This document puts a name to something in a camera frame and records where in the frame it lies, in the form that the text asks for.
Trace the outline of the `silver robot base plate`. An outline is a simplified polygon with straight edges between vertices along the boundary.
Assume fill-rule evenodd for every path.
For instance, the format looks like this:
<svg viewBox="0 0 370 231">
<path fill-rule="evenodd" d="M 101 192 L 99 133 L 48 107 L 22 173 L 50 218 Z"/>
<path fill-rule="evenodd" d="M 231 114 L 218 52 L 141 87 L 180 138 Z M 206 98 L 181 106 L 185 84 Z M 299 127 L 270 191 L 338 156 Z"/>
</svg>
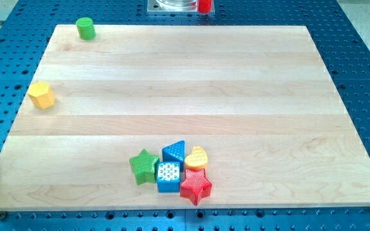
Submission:
<svg viewBox="0 0 370 231">
<path fill-rule="evenodd" d="M 147 15 L 198 15 L 199 0 L 146 0 Z"/>
</svg>

